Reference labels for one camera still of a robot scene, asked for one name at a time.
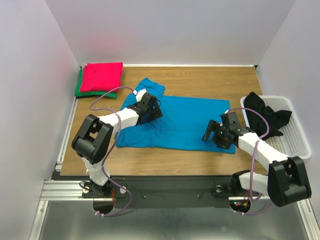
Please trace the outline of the blue t-shirt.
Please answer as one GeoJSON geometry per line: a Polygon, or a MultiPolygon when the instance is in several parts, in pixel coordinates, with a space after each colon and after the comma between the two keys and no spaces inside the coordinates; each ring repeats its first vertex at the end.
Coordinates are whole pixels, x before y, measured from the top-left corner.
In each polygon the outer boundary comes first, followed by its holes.
{"type": "Polygon", "coordinates": [[[185,151],[205,151],[235,154],[235,146],[230,149],[217,147],[212,140],[202,137],[210,120],[220,122],[220,115],[230,108],[224,99],[196,98],[165,95],[165,86],[144,78],[135,88],[146,89],[160,100],[162,117],[145,124],[121,130],[117,147],[164,148],[185,151]]]}

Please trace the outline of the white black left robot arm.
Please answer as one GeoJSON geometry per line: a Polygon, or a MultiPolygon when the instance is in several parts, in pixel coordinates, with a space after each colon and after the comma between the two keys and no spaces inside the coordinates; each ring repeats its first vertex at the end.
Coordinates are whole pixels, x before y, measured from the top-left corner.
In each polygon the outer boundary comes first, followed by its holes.
{"type": "Polygon", "coordinates": [[[112,193],[110,174],[105,165],[108,151],[111,150],[109,144],[112,135],[116,133],[119,136],[123,129],[143,125],[163,116],[156,96],[146,89],[134,91],[133,94],[136,102],[118,112],[113,111],[105,116],[86,116],[71,143],[89,174],[90,183],[81,186],[88,193],[100,197],[112,193]]]}

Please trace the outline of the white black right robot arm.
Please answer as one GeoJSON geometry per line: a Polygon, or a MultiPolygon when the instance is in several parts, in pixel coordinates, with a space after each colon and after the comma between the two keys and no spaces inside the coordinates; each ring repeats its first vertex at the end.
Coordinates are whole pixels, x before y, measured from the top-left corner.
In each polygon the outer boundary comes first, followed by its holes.
{"type": "Polygon", "coordinates": [[[208,122],[202,140],[212,140],[217,147],[225,150],[236,146],[267,170],[266,175],[252,170],[234,173],[230,182],[233,194],[256,192],[268,196],[277,207],[312,196],[305,163],[300,157],[290,157],[278,151],[262,140],[253,129],[242,127],[235,112],[225,112],[220,117],[221,122],[208,122]]]}

